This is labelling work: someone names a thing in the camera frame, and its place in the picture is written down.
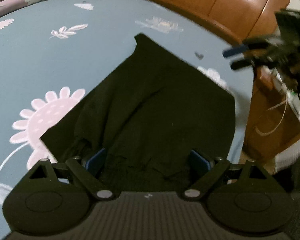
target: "bed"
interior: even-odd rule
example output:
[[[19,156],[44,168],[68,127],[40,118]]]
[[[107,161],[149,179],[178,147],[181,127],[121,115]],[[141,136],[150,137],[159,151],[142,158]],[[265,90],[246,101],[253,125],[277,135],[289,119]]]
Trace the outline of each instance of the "bed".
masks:
[[[0,18],[0,239],[10,231],[5,196],[37,160],[53,159],[39,137],[133,53],[138,33],[234,95],[228,160],[238,162],[253,72],[230,69],[227,42],[148,0],[47,0]]]

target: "ribbed gray surface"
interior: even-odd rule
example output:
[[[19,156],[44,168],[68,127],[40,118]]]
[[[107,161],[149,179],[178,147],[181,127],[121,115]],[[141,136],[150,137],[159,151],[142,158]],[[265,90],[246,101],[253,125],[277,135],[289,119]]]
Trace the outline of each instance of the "ribbed gray surface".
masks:
[[[91,215],[66,233],[49,237],[12,233],[7,240],[290,240],[284,233],[245,237],[229,233],[199,203],[181,200],[175,192],[124,192],[98,203]]]

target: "screw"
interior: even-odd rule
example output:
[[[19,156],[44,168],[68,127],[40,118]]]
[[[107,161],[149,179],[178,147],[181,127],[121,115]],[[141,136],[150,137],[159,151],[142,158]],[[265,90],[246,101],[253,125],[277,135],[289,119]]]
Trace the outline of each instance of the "screw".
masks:
[[[200,196],[200,191],[196,189],[188,189],[185,191],[185,196],[189,198],[195,198]]]
[[[97,192],[97,197],[99,198],[111,198],[112,195],[113,193],[110,190],[106,190],[106,189]]]

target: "wooden headboard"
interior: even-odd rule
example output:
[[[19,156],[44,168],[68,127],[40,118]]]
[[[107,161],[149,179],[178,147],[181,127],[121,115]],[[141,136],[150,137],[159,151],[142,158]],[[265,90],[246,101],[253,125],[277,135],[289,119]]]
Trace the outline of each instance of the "wooden headboard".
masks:
[[[231,45],[273,33],[274,12],[290,0],[152,0],[202,25]]]

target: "white cable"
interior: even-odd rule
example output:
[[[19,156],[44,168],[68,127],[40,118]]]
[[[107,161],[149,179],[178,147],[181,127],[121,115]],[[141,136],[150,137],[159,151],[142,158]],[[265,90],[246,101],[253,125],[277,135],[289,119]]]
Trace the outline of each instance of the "white cable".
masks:
[[[8,157],[5,158],[5,160],[3,161],[3,163],[0,165],[0,171],[2,170],[3,166],[7,163],[7,161],[21,148],[23,148],[24,146],[28,145],[29,143],[24,143],[22,145],[20,145],[17,149],[15,149],[12,153],[10,153],[8,155]]]
[[[283,105],[284,103],[285,103],[284,112],[283,112],[282,118],[281,118],[280,122],[278,123],[278,125],[277,125],[272,131],[267,132],[267,133],[261,132],[261,131],[257,128],[257,125],[256,125],[255,128],[256,128],[256,132],[257,132],[258,135],[260,135],[260,136],[267,136],[267,135],[272,134],[275,130],[277,130],[277,128],[278,128],[279,125],[281,124],[281,122],[282,122],[282,120],[283,120],[283,117],[284,117],[284,114],[286,113],[286,110],[287,110],[288,94],[287,94],[286,100],[282,101],[281,103],[279,103],[279,104],[277,104],[277,105],[275,105],[275,106],[273,106],[273,107],[271,107],[271,108],[269,108],[269,109],[267,110],[267,111],[269,111],[269,110],[275,109],[275,108],[277,108],[278,106]]]

